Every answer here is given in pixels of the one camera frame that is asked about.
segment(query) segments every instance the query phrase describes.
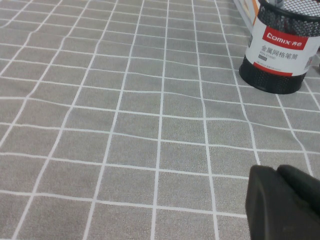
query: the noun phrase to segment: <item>black rubber object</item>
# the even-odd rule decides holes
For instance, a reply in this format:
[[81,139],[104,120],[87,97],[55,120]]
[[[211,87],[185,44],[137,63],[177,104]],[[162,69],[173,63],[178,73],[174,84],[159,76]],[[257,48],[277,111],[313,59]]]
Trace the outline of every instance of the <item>black rubber object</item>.
[[292,166],[253,166],[245,202],[251,240],[320,239],[319,187]]
[[[285,0],[286,7],[281,9],[271,5],[267,0],[259,2],[257,18],[268,27],[301,37],[320,36],[320,3],[308,0]],[[306,74],[280,76],[268,73],[253,66],[246,57],[243,59],[239,74],[249,85],[273,94],[291,94],[298,91],[306,76]]]

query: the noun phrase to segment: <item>metal mesh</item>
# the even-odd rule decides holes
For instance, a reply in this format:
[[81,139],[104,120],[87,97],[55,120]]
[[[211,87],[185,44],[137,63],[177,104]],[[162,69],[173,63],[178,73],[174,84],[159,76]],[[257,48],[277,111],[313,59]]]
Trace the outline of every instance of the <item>metal mesh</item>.
[[[314,0],[286,0],[284,6],[288,11],[290,8],[290,12],[295,10],[295,13],[302,11],[304,15],[320,15],[320,3],[317,3]],[[320,18],[317,20],[295,19],[294,17],[284,16],[279,11],[269,9],[263,4],[260,6],[257,17],[265,25],[286,34],[302,37],[320,36]]]
[[285,0],[284,9],[296,14],[320,17],[320,3],[316,0]]

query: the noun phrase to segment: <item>label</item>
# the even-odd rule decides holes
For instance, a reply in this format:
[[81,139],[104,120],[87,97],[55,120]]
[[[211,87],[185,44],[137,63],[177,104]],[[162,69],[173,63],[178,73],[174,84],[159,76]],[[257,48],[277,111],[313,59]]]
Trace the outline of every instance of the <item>label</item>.
[[320,46],[320,36],[287,34],[256,18],[245,56],[256,68],[280,76],[305,74]]

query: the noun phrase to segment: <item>table surface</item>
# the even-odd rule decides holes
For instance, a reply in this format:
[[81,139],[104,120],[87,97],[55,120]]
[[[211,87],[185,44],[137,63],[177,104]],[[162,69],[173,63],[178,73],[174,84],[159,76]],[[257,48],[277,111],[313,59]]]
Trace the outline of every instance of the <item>table surface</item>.
[[320,178],[320,58],[239,76],[233,0],[0,0],[0,239],[249,240],[249,170]]

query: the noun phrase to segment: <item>grid pattern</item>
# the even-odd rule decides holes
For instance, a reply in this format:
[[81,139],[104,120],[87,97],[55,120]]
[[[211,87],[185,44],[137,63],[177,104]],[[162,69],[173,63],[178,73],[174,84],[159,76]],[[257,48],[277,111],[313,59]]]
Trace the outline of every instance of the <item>grid pattern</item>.
[[249,169],[320,178],[320,57],[248,86],[232,0],[0,0],[0,239],[249,240]]

